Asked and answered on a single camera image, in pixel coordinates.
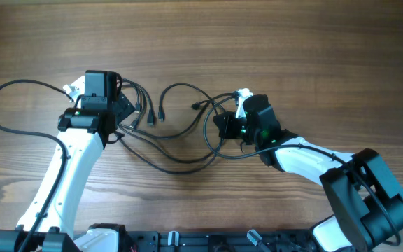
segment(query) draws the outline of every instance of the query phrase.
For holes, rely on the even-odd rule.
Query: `cable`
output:
[[[66,95],[71,101],[73,100],[67,93],[65,93],[65,91],[60,90],[56,87],[53,87],[49,84],[46,83],[42,83],[40,81],[36,81],[36,80],[12,80],[11,82],[8,82],[6,84],[0,85],[0,90],[2,90],[3,88],[12,85],[12,84],[16,84],[16,83],[33,83],[33,84],[38,84],[38,85],[42,85],[45,86],[47,88],[51,88],[55,91],[61,92],[62,94]],[[34,234],[35,230],[37,229],[38,225],[40,225],[40,222],[42,220],[42,218],[45,217],[45,212],[49,207],[50,201],[52,199],[52,196],[54,195],[57,186],[59,185],[60,179],[62,178],[65,166],[66,166],[66,159],[68,157],[68,153],[66,151],[66,146],[63,144],[62,141],[60,141],[57,137],[49,135],[49,134],[45,134],[45,133],[40,133],[40,132],[29,132],[29,131],[23,131],[23,130],[16,130],[16,129],[9,129],[7,127],[4,127],[2,125],[0,125],[0,130],[3,130],[5,132],[9,132],[9,133],[14,133],[14,134],[21,134],[21,135],[27,135],[27,136],[37,136],[37,137],[45,137],[48,139],[51,139],[53,141],[55,141],[60,148],[62,149],[62,163],[60,165],[60,169],[57,173],[57,178],[55,179],[51,190],[48,194],[48,196],[46,197],[45,203],[43,204],[43,206],[41,207],[41,210],[39,213],[37,213],[37,217],[36,220],[34,222],[34,224],[31,227],[31,230],[27,233],[26,238],[24,239],[23,243],[20,246],[20,249],[18,250],[19,252],[24,252],[24,250],[26,249],[29,240],[31,239],[32,235]]]
[[[82,97],[85,96],[84,94],[80,94],[77,96],[76,98],[76,103],[74,103],[74,108],[77,108],[78,102],[80,101],[80,99],[82,99]]]
[[[155,112],[153,110],[152,99],[150,98],[150,95],[148,94],[146,89],[144,89],[144,87],[142,87],[138,83],[135,83],[134,81],[128,80],[126,78],[123,78],[122,82],[126,82],[133,86],[136,86],[138,89],[140,89],[142,91],[143,94],[146,94],[147,102],[149,104],[148,115],[147,115],[147,124],[149,126],[153,126],[155,124]]]
[[[149,141],[149,140],[147,140],[147,139],[144,139],[143,137],[140,137],[140,136],[137,136],[137,135],[135,135],[135,134],[132,134],[131,132],[129,132],[129,128],[128,127],[123,127],[123,126],[119,126],[119,128],[123,131],[123,132],[125,132],[126,134],[128,134],[128,135],[130,135],[130,136],[132,136],[132,137],[134,137],[134,138],[136,138],[136,139],[139,139],[139,140],[141,140],[141,141],[144,141],[144,142],[146,142],[147,144],[150,144],[152,147],[154,147],[154,148],[156,148],[159,152],[161,152],[161,154],[163,154],[166,158],[169,158],[170,160],[172,160],[172,161],[174,161],[174,162],[177,162],[177,163],[181,163],[181,164],[193,164],[193,163],[196,163],[196,162],[201,162],[201,161],[204,161],[204,160],[206,160],[207,158],[209,158],[213,153],[212,152],[210,152],[210,153],[208,153],[207,155],[205,155],[204,157],[201,157],[201,158],[197,158],[197,159],[193,159],[193,160],[181,160],[181,159],[178,159],[178,158],[176,158],[176,157],[173,157],[173,156],[171,156],[170,154],[168,154],[168,153],[166,153],[164,150],[162,150],[158,145],[156,145],[155,143],[153,143],[153,142],[151,142],[151,141]]]
[[[120,78],[119,81],[120,81],[120,88],[121,88],[121,89],[122,89],[122,88],[126,88],[127,86],[128,86],[129,88],[134,88],[134,91],[135,91],[135,93],[136,93],[135,110],[136,110],[138,113],[140,113],[140,112],[141,112],[141,105],[140,105],[140,102],[139,102],[139,90],[138,90],[137,86],[131,85],[131,84],[129,84],[129,85],[122,85],[122,78]]]
[[[119,141],[119,139],[121,139],[125,136],[123,133],[120,133],[120,132],[115,132],[114,135],[116,136],[116,140],[107,141],[106,142],[107,144],[116,144]]]
[[[234,95],[234,93],[225,93],[225,94],[220,94],[220,95],[214,97],[213,99],[217,99],[217,98],[224,97],[224,96],[233,96],[233,95]],[[195,106],[200,106],[200,105],[202,105],[203,103],[206,103],[206,102],[209,102],[209,100],[203,100],[203,101],[196,102],[196,103],[194,103],[192,105],[192,108],[193,109],[198,109],[198,108],[195,108]]]
[[[135,156],[137,156],[140,160],[143,160],[145,163],[147,163],[148,165],[150,165],[151,167],[157,169],[160,172],[164,172],[166,174],[172,174],[172,175],[187,175],[187,174],[193,174],[195,172],[199,172],[205,168],[207,168],[214,160],[215,160],[215,155],[202,167],[199,168],[195,168],[195,169],[191,169],[191,170],[187,170],[187,171],[169,171],[163,168],[158,167],[157,165],[149,162],[147,159],[145,159],[144,157],[140,156],[138,153],[136,153],[134,150],[132,150],[125,142],[124,140],[120,139],[119,142],[127,149],[129,150],[131,153],[133,153]],[[223,139],[220,140],[219,145],[217,147],[217,150],[220,150],[220,147],[222,146],[223,143]]]
[[[196,86],[194,86],[194,85],[187,84],[187,83],[175,83],[175,84],[172,84],[172,85],[170,85],[169,87],[166,87],[166,88],[162,91],[162,93],[161,93],[161,95],[160,95],[160,106],[159,106],[159,108],[158,108],[158,118],[160,119],[160,121],[164,121],[164,109],[163,109],[163,105],[162,105],[162,102],[163,102],[163,100],[164,100],[164,96],[166,95],[167,91],[169,91],[171,88],[174,88],[174,87],[177,87],[177,86],[181,86],[181,85],[182,85],[182,86],[189,87],[189,88],[193,88],[193,89],[197,90],[198,92],[202,93],[204,96],[208,97],[208,100],[211,101],[211,102],[214,100],[214,99],[211,98],[205,91],[199,89],[198,87],[196,87]]]
[[[116,91],[116,97],[119,97],[120,95],[120,90],[122,88],[122,77],[120,76],[120,74],[116,73],[116,82],[119,81],[119,86],[118,86],[118,90]]]
[[[127,85],[122,85],[122,88],[138,89],[137,86],[135,86],[135,84],[132,84],[132,83],[129,83]],[[141,93],[141,96],[143,97],[143,99],[141,100],[142,105],[140,106],[138,117],[135,120],[133,120],[132,123],[130,124],[130,127],[133,129],[136,129],[136,127],[138,127],[139,121],[144,116],[144,112],[146,111],[146,108],[147,108],[146,95],[141,90],[139,90],[139,93]]]
[[[224,97],[224,96],[228,96],[228,95],[232,95],[233,97],[235,97],[234,93],[225,93],[225,94],[219,94],[216,97],[213,97],[212,99],[218,99],[220,97]],[[162,140],[168,140],[168,139],[175,139],[177,137],[182,136],[184,133],[188,132],[192,127],[194,127],[199,119],[201,118],[201,116],[203,115],[203,112],[208,108],[209,104],[206,103],[200,110],[200,112],[197,114],[197,116],[195,117],[195,119],[189,124],[189,126],[187,126],[182,132],[177,133],[177,134],[173,134],[173,135],[168,135],[168,136],[157,136],[148,132],[145,132],[143,130],[140,129],[130,129],[133,132],[142,134],[144,136],[150,137],[151,139],[162,139]],[[225,108],[223,108],[223,106],[219,106],[223,111],[226,111]]]

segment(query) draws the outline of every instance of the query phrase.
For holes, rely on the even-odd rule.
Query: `wire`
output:
[[[139,115],[135,120],[132,121],[132,123],[130,125],[130,127],[133,127],[134,129],[136,129],[136,127],[139,124],[139,121],[142,119],[142,117],[144,116],[144,113],[146,112],[146,107],[147,107],[146,95],[141,90],[139,90],[137,88],[137,86],[135,86],[135,84],[130,83],[130,84],[122,85],[122,88],[134,88],[135,90],[138,90],[138,92],[139,92],[138,94],[141,94],[141,96],[143,98],[141,100],[142,105],[139,109]]]
[[[177,86],[186,86],[186,87],[189,87],[189,88],[193,88],[193,89],[197,90],[198,92],[202,93],[204,96],[206,96],[206,97],[208,98],[208,100],[211,101],[211,103],[212,103],[213,100],[214,100],[214,99],[211,98],[205,91],[199,89],[198,87],[196,87],[196,86],[194,86],[194,85],[187,84],[187,83],[175,83],[175,84],[172,84],[172,85],[170,85],[169,87],[166,87],[166,88],[162,91],[162,93],[161,93],[161,95],[160,95],[160,107],[159,107],[159,110],[160,110],[160,112],[162,113],[162,115],[160,116],[160,120],[164,120],[164,108],[163,108],[163,105],[162,105],[162,102],[163,102],[163,100],[164,100],[164,96],[166,95],[167,91],[169,91],[171,88],[174,88],[174,87],[177,87]],[[217,109],[215,109],[215,107],[214,107],[214,111],[215,111],[215,114],[218,115]]]
[[[120,76],[120,74],[118,74],[118,79],[119,79],[119,83],[120,83],[120,89],[124,88],[124,86],[122,85],[123,79]],[[134,88],[134,91],[136,93],[136,104],[139,104],[139,90],[138,90],[137,86],[135,86],[135,85],[131,85],[131,87]]]
[[[115,132],[114,135],[116,136],[116,140],[107,141],[106,142],[107,144],[116,144],[119,141],[119,139],[121,139],[125,136],[123,133],[120,133],[120,132]]]
[[[80,101],[80,99],[82,99],[82,97],[85,96],[84,94],[80,94],[77,96],[76,98],[76,103],[74,104],[74,108],[77,108],[78,102]]]
[[[204,164],[202,167],[198,167],[195,169],[191,169],[191,170],[187,170],[187,171],[169,171],[166,169],[163,169],[161,167],[158,167],[157,165],[149,162],[147,159],[145,159],[144,157],[140,156],[138,153],[136,153],[134,150],[132,150],[122,139],[119,139],[119,142],[127,149],[129,150],[131,153],[133,153],[135,156],[137,156],[140,160],[143,160],[145,163],[147,163],[148,165],[150,165],[151,167],[157,169],[160,172],[164,172],[166,174],[171,174],[171,175],[187,175],[187,174],[193,174],[195,172],[199,172],[205,168],[207,168],[214,160],[215,160],[215,155],[206,163]],[[223,143],[223,139],[220,140],[220,143],[218,144],[217,150],[220,150],[220,147],[222,146]]]
[[[143,94],[146,94],[146,98],[147,98],[147,102],[149,104],[149,111],[153,111],[153,104],[152,104],[152,99],[150,98],[150,95],[148,94],[148,92],[144,89],[144,87],[142,87],[141,85],[139,85],[138,83],[131,81],[129,79],[126,78],[122,78],[122,82],[126,82],[129,83],[130,85],[136,86],[136,88],[140,89]]]
[[[120,90],[122,88],[122,77],[120,76],[120,74],[116,73],[116,82],[119,81],[119,86],[118,86],[118,90],[116,92],[116,97],[119,97],[120,95]]]
[[[230,96],[234,96],[234,93],[219,94],[218,96],[213,97],[212,99],[218,99],[218,98],[221,98],[221,97],[224,97],[224,96],[229,96],[229,95],[230,95]],[[130,130],[133,131],[133,132],[142,134],[142,135],[144,135],[144,136],[150,137],[151,139],[162,139],[162,140],[175,139],[175,138],[177,138],[177,137],[182,136],[184,133],[188,132],[192,127],[194,127],[194,126],[199,122],[199,119],[202,117],[203,112],[208,108],[208,106],[209,106],[209,104],[205,104],[205,105],[201,108],[200,112],[197,114],[197,116],[195,117],[195,119],[189,124],[189,126],[187,126],[182,132],[179,132],[179,133],[177,133],[177,134],[167,135],[167,136],[157,136],[157,135],[154,135],[154,134],[145,132],[145,131],[140,130],[140,129],[130,129]],[[219,107],[220,107],[223,111],[226,111],[225,108],[223,108],[223,106],[219,106]]]
[[[149,140],[147,140],[147,139],[144,139],[143,137],[140,137],[140,136],[137,136],[137,135],[135,135],[135,134],[132,134],[131,132],[129,132],[129,130],[128,130],[129,128],[128,128],[128,127],[119,126],[119,128],[120,128],[123,132],[125,132],[126,134],[128,134],[128,135],[130,135],[130,136],[132,136],[132,137],[134,137],[134,138],[136,138],[136,139],[139,139],[139,140],[141,140],[141,141],[144,141],[144,142],[146,142],[147,144],[150,144],[152,147],[156,148],[159,152],[161,152],[161,154],[163,154],[166,158],[169,158],[170,160],[172,160],[172,161],[174,161],[174,162],[181,163],[181,164],[193,164],[193,163],[196,163],[196,162],[201,162],[201,161],[206,160],[207,158],[209,158],[209,157],[213,154],[212,152],[210,152],[210,153],[208,153],[207,155],[205,155],[204,157],[201,157],[201,158],[197,158],[197,159],[193,159],[193,160],[181,160],[181,159],[178,159],[178,158],[173,157],[172,155],[166,153],[164,150],[162,150],[162,149],[161,149],[158,145],[156,145],[155,143],[153,143],[153,142],[151,142],[151,141],[149,141]]]
[[[65,93],[65,91],[60,90],[54,86],[51,86],[49,84],[46,83],[42,83],[40,81],[36,81],[36,80],[12,80],[6,84],[0,85],[0,91],[9,86],[9,85],[13,85],[16,83],[33,83],[33,84],[38,84],[38,85],[42,85],[45,86],[47,88],[51,88],[55,91],[61,92],[62,94],[66,95],[71,101],[73,100],[67,93]],[[29,132],[29,131],[24,131],[24,130],[16,130],[16,129],[9,129],[7,127],[4,127],[2,125],[0,125],[0,130],[3,130],[5,132],[9,132],[9,133],[14,133],[14,134],[21,134],[21,135],[27,135],[27,136],[37,136],[37,137],[45,137],[48,139],[51,139],[53,141],[55,141],[60,148],[62,149],[62,163],[60,164],[60,169],[57,173],[57,177],[50,189],[50,192],[48,194],[48,196],[45,199],[45,203],[43,204],[43,206],[41,207],[41,210],[39,213],[37,213],[36,216],[36,220],[34,222],[34,224],[31,227],[31,230],[27,233],[26,238],[24,239],[23,243],[20,246],[20,249],[18,250],[19,252],[24,252],[24,250],[26,249],[29,240],[31,239],[32,235],[34,234],[35,230],[37,229],[38,225],[40,225],[41,220],[45,217],[45,213],[46,210],[49,207],[50,201],[52,199],[52,196],[54,195],[57,186],[59,185],[60,179],[62,178],[63,172],[65,170],[65,166],[66,166],[66,159],[68,157],[68,153],[66,151],[66,146],[63,144],[62,141],[60,141],[57,137],[49,135],[49,134],[45,134],[45,133],[40,133],[40,132]]]

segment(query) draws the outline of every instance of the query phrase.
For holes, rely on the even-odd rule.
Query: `green led light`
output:
[[[260,132],[260,135],[261,135],[261,137],[263,137],[263,138],[267,138],[267,137],[269,136],[269,132],[266,131],[266,130],[262,130],[262,131]]]

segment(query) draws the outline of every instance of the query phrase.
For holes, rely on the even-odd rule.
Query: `wooden surface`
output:
[[[242,87],[267,94],[284,127],[338,151],[374,148],[403,185],[401,1],[0,7],[0,84],[30,78],[60,88],[87,69],[135,80],[155,105],[176,82],[210,95]],[[126,94],[134,100],[131,90]],[[195,116],[190,105],[202,99],[191,89],[175,88],[164,100],[166,122],[150,129],[144,121],[141,128],[178,132]],[[68,106],[62,95],[43,87],[13,86],[0,93],[0,123],[55,135],[57,118]],[[209,134],[214,141],[212,125]],[[163,167],[192,167],[125,139]],[[161,144],[182,158],[208,151],[201,125]],[[54,145],[0,131],[0,229],[14,228],[27,209]],[[239,142],[229,141],[223,153],[240,155]],[[115,144],[91,171],[75,229],[93,223],[159,231],[308,228],[331,213],[321,187],[266,167],[258,157],[218,159],[198,174],[170,176]],[[403,244],[377,251],[403,251]]]

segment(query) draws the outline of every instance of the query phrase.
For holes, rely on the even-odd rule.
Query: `black bracket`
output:
[[[350,170],[362,177],[385,207],[397,230],[403,229],[403,189],[382,157],[364,149],[353,161],[320,176],[334,215],[349,242],[359,251],[370,251],[394,235],[386,217],[370,196],[362,199],[360,184]]]
[[[99,133],[102,144],[116,131],[118,123],[134,112],[128,98],[117,87],[118,74],[110,71],[86,71],[85,94],[80,98],[81,108],[68,108],[59,117],[58,130],[87,129]]]
[[[213,121],[219,129],[218,136],[223,139],[237,139],[246,124],[245,119],[236,118],[236,113],[231,111],[215,115]]]
[[[0,252],[18,251],[27,233],[21,229],[0,230]],[[44,252],[80,252],[70,236],[57,232],[56,228],[49,232],[34,232],[26,251],[35,251],[39,246]]]

